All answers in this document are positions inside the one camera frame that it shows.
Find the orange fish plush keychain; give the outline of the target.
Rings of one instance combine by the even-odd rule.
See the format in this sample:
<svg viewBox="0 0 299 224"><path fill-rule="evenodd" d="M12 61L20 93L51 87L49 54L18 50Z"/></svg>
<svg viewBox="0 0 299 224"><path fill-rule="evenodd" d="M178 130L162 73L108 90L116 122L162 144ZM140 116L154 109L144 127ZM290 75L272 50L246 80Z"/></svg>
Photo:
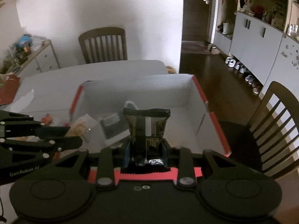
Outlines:
<svg viewBox="0 0 299 224"><path fill-rule="evenodd" d="M45 124L45 126L50 126L53 123L53 116L50 114L45 115L41 119L41 123Z"/></svg>

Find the black snack packet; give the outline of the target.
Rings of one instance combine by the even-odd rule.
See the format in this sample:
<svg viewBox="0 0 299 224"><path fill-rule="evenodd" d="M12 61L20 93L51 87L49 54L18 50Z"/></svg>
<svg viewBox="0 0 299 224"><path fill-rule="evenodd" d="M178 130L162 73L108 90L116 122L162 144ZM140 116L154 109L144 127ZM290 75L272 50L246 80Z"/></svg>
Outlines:
<svg viewBox="0 0 299 224"><path fill-rule="evenodd" d="M166 148L163 145L170 109L135 110L125 108L124 117L129 125L130 160L135 166L167 166Z"/></svg>

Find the white paper sheet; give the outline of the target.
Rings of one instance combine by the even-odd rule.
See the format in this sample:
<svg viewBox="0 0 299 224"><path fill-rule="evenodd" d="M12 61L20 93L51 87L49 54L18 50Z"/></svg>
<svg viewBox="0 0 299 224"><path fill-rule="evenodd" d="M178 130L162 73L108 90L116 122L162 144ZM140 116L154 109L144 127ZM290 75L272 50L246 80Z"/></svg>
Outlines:
<svg viewBox="0 0 299 224"><path fill-rule="evenodd" d="M19 113L23 109L25 109L34 99L34 89L32 89L29 93L22 96L15 103L10 105L9 111L14 113Z"/></svg>

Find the dark wooden door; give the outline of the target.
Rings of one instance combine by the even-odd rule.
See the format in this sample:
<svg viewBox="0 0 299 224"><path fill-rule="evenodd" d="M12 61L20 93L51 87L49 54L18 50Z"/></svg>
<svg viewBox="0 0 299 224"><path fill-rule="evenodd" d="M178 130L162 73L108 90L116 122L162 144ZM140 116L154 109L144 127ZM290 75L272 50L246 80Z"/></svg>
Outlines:
<svg viewBox="0 0 299 224"><path fill-rule="evenodd" d="M204 42L208 38L211 0L184 0L182 40Z"/></svg>

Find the white wardrobe cabinet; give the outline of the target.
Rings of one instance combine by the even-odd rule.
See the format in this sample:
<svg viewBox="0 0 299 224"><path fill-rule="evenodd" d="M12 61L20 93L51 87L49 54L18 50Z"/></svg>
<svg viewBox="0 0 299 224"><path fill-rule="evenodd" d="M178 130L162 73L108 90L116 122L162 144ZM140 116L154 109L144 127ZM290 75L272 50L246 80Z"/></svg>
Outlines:
<svg viewBox="0 0 299 224"><path fill-rule="evenodd" d="M228 67L245 74L256 95L274 67L281 41L298 28L291 11L298 0L219 0L214 45Z"/></svg>

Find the white sideboard cabinet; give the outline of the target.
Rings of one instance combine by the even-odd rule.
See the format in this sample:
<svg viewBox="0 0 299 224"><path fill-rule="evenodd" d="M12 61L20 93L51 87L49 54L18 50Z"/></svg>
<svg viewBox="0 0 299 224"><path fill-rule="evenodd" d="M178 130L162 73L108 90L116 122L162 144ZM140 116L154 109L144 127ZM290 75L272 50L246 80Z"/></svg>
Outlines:
<svg viewBox="0 0 299 224"><path fill-rule="evenodd" d="M6 80L6 77L11 74L15 74L20 78L27 78L36 74L49 72L60 68L61 66L58 62L52 42L47 39L43 41L38 50L28 55L27 61L25 63L13 67L12 71L6 74L1 74L1 79Z"/></svg>

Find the red paper bag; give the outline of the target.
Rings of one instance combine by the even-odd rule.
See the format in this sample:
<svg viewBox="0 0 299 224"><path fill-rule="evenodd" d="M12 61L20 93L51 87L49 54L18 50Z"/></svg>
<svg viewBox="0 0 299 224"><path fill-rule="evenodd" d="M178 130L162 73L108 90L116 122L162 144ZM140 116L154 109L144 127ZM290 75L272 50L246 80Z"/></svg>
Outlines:
<svg viewBox="0 0 299 224"><path fill-rule="evenodd" d="M0 104L8 105L13 102L17 90L20 86L20 78L14 74L7 77L4 85L1 87Z"/></svg>

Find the red cardboard shoe box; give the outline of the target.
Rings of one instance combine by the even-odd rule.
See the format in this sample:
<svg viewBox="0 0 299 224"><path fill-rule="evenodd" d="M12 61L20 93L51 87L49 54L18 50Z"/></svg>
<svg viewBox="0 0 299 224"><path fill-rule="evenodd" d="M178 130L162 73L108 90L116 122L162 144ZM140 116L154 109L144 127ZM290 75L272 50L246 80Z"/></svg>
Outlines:
<svg viewBox="0 0 299 224"><path fill-rule="evenodd" d="M87 121L90 181L180 181L192 185L206 154L225 163L231 149L197 79L189 74L116 77L82 83L70 107Z"/></svg>

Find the clear plastic snack bag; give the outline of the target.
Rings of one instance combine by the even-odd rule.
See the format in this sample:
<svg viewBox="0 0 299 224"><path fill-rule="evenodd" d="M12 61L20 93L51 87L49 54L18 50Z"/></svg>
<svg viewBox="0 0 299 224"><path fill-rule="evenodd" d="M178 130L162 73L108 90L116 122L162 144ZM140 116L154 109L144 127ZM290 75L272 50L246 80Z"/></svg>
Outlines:
<svg viewBox="0 0 299 224"><path fill-rule="evenodd" d="M88 143L89 140L86 134L96 125L98 125L98 122L92 117L90 117L89 114L85 114L84 116L81 116L74 123L71 124L70 129L68 130L65 136L79 136L83 139L83 141Z"/></svg>

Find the dark wooden dining chair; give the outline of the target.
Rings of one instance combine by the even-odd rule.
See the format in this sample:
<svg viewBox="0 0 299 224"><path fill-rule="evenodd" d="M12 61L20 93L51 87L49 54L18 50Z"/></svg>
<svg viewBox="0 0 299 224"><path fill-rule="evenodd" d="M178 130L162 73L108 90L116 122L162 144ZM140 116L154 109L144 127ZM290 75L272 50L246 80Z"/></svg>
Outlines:
<svg viewBox="0 0 299 224"><path fill-rule="evenodd" d="M87 64L128 59L126 31L120 27L96 28L78 37Z"/></svg>

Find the dark packaged item on paper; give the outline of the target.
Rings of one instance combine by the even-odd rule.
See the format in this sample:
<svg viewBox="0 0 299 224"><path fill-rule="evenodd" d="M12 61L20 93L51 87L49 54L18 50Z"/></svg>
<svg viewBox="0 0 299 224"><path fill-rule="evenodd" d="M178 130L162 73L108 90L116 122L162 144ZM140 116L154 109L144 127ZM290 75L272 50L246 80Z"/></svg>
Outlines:
<svg viewBox="0 0 299 224"><path fill-rule="evenodd" d="M111 139L129 129L123 114L114 113L99 121L106 139Z"/></svg>

